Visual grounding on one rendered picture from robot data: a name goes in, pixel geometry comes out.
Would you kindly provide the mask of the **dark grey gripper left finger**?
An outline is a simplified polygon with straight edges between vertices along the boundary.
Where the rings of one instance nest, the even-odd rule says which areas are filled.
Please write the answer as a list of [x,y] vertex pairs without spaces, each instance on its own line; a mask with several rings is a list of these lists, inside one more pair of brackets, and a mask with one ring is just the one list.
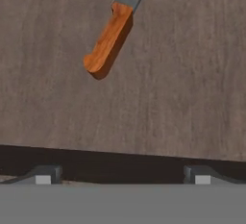
[[19,185],[56,185],[62,181],[62,168],[59,165],[40,165],[27,174],[4,182]]

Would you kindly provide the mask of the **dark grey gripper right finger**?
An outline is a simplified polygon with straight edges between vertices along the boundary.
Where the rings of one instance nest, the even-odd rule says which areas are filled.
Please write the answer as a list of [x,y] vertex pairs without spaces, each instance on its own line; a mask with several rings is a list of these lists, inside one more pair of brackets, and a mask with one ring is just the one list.
[[192,185],[242,185],[243,181],[219,174],[209,166],[187,165],[184,167],[184,183]]

